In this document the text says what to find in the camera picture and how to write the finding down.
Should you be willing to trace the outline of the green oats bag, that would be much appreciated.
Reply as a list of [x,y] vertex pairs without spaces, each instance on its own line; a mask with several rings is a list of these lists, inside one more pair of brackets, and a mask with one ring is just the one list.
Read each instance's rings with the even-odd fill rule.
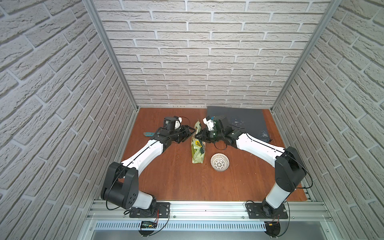
[[195,123],[194,129],[195,132],[193,133],[191,139],[192,163],[202,164],[205,159],[206,144],[196,138],[196,134],[200,133],[202,130],[200,121]]

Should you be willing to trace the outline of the white lattice breakfast bowl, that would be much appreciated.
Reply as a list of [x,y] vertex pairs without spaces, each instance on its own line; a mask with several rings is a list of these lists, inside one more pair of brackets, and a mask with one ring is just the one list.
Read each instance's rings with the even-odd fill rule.
[[224,172],[230,166],[229,158],[226,155],[221,153],[214,154],[211,157],[210,163],[213,169],[216,170],[217,172]]

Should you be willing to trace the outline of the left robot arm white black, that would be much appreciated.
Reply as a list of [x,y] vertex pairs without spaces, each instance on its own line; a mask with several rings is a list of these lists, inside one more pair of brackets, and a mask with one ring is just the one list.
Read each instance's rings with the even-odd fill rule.
[[155,197],[139,190],[139,177],[143,170],[173,143],[180,144],[196,130],[182,124],[181,117],[167,117],[148,142],[133,156],[121,163],[109,165],[101,190],[101,199],[119,208],[149,210]]

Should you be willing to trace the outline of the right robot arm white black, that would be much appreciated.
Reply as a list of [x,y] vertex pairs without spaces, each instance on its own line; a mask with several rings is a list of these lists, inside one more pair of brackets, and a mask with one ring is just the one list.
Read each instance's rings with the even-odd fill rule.
[[293,193],[308,171],[295,148],[282,148],[255,137],[225,120],[206,120],[206,128],[197,133],[196,138],[205,143],[224,142],[227,146],[246,151],[270,164],[275,169],[275,183],[263,200],[268,210],[278,209]]

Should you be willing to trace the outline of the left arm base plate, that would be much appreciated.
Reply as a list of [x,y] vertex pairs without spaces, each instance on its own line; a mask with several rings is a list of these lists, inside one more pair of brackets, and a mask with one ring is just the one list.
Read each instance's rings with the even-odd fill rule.
[[132,208],[129,217],[135,219],[167,219],[170,216],[170,209],[170,202],[159,202],[147,210]]

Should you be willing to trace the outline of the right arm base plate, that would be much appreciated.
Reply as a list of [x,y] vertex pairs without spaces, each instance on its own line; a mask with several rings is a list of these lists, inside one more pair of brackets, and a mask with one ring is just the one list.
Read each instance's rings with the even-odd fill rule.
[[269,206],[267,203],[255,203],[255,202],[246,202],[245,203],[246,211],[248,213],[249,219],[283,219],[286,220],[289,218],[288,211],[286,210],[284,204],[281,204],[277,209]]

